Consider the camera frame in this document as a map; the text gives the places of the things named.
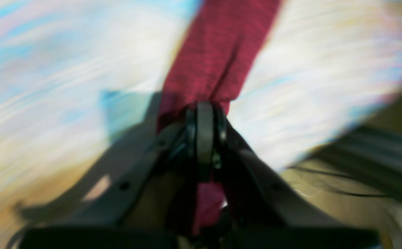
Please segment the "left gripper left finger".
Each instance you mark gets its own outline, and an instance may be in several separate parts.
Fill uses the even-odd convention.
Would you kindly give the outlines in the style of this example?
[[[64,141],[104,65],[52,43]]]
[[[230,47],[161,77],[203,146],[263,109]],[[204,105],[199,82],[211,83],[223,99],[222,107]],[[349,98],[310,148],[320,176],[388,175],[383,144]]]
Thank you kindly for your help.
[[[49,226],[31,228],[21,238],[21,249],[174,249],[176,237],[152,223],[140,228],[125,225],[148,186],[167,171],[185,174],[197,184],[210,179],[215,141],[215,106],[191,104],[185,116],[163,129],[122,176],[93,202]]]

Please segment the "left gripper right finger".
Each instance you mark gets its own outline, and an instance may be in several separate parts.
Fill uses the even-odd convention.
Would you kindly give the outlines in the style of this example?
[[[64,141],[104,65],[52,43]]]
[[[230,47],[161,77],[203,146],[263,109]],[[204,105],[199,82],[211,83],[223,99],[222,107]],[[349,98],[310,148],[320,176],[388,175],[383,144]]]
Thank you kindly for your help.
[[[221,166],[216,178],[232,217],[226,249],[380,249],[376,231],[351,228],[296,192],[234,130],[216,109]]]

